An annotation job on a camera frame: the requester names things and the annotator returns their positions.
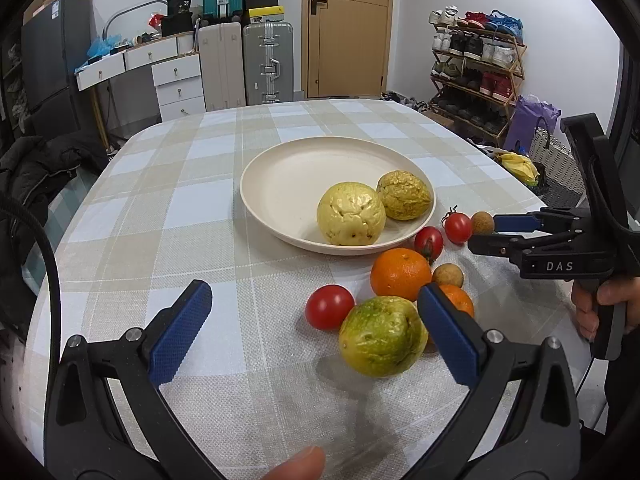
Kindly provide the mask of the person's right hand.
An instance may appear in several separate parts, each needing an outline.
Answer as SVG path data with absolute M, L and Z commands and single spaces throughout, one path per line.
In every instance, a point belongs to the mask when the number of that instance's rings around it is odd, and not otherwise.
M 575 318 L 580 336 L 593 341 L 600 325 L 598 307 L 614 306 L 621 302 L 626 304 L 626 333 L 629 334 L 640 324 L 640 278 L 609 280 L 596 292 L 588 292 L 574 282 L 572 303 L 576 308 Z

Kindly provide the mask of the person's left hand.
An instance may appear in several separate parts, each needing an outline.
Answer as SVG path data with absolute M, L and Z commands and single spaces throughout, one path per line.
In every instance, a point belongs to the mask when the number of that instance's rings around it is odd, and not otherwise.
M 319 480 L 325 466 L 326 453 L 323 448 L 308 446 L 271 469 L 262 480 Z

